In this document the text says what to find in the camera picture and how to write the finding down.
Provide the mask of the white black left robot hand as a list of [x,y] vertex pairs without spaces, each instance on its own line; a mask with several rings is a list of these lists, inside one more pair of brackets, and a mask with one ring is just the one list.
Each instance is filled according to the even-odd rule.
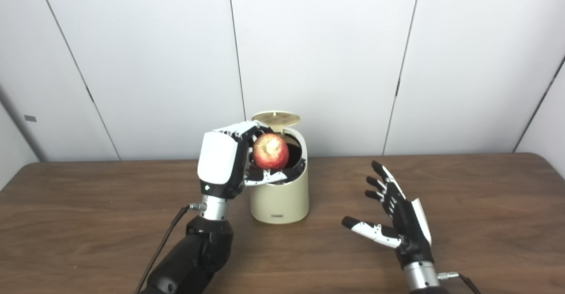
[[214,129],[204,134],[197,174],[203,195],[232,200],[245,187],[285,184],[305,173],[308,153],[298,143],[290,153],[298,153],[292,166],[261,169],[252,146],[262,135],[276,135],[267,124],[252,120]]

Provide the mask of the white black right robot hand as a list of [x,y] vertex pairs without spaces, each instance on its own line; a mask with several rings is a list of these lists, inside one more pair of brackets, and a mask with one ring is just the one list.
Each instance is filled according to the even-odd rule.
[[431,233],[419,199],[409,201],[387,167],[377,161],[371,167],[379,178],[366,177],[373,189],[365,191],[365,196],[381,204],[392,226],[345,216],[343,227],[394,249],[401,268],[414,262],[434,263]]

